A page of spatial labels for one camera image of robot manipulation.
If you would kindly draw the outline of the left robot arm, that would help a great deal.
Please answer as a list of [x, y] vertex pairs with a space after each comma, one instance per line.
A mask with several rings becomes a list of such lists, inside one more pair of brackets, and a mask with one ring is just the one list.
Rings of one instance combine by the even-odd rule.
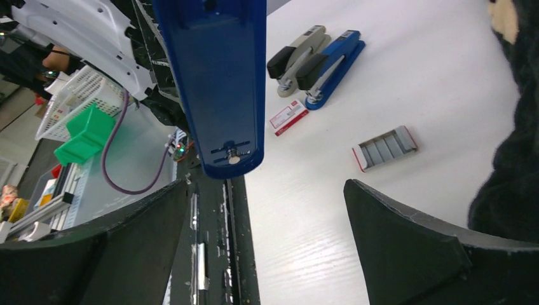
[[1, 74], [30, 89], [87, 65], [188, 131], [150, 1], [2, 1]]

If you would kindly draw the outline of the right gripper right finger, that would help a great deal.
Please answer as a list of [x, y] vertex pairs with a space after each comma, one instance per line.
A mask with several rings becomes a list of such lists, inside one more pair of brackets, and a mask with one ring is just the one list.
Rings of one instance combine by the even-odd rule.
[[538, 303], [538, 245], [456, 226], [356, 179], [343, 194], [371, 304]]

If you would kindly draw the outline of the blue stapler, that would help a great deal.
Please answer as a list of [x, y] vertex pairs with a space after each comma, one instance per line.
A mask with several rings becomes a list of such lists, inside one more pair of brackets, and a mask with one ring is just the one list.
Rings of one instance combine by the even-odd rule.
[[203, 171], [252, 171], [264, 158], [266, 2], [154, 1], [153, 10]]
[[297, 85], [306, 94], [308, 110], [325, 105], [364, 48], [361, 32], [347, 30], [297, 70]]

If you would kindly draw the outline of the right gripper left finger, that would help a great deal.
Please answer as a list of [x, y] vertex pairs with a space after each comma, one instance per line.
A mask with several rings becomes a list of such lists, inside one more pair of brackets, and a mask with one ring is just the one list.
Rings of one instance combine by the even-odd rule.
[[161, 304], [189, 206], [177, 180], [33, 242], [1, 245], [2, 304]]

